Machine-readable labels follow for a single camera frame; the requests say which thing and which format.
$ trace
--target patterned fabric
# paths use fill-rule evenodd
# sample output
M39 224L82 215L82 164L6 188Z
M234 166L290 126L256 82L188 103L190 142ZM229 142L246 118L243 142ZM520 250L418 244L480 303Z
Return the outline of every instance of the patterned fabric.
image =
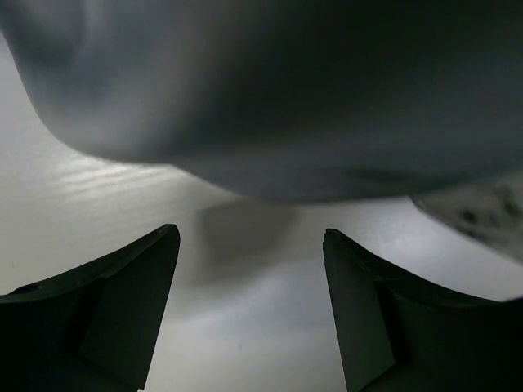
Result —
M457 231L523 260L523 171L412 199L428 215Z

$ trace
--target white surface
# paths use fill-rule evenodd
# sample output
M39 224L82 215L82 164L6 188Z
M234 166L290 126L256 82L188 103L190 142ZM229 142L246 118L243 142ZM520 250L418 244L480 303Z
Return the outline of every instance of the white surface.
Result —
M0 292L175 223L181 254L147 392L342 392L321 254L341 229L446 287L523 294L523 269L451 233L409 201L269 206L170 167L83 157L38 121L0 44Z

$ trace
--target black plastic part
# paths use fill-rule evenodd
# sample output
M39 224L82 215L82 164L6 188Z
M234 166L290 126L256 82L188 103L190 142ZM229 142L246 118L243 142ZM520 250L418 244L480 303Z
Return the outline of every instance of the black plastic part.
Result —
M348 392L521 388L523 300L443 288L333 229L324 259Z
M165 225L0 296L2 390L143 390L179 246L176 226Z

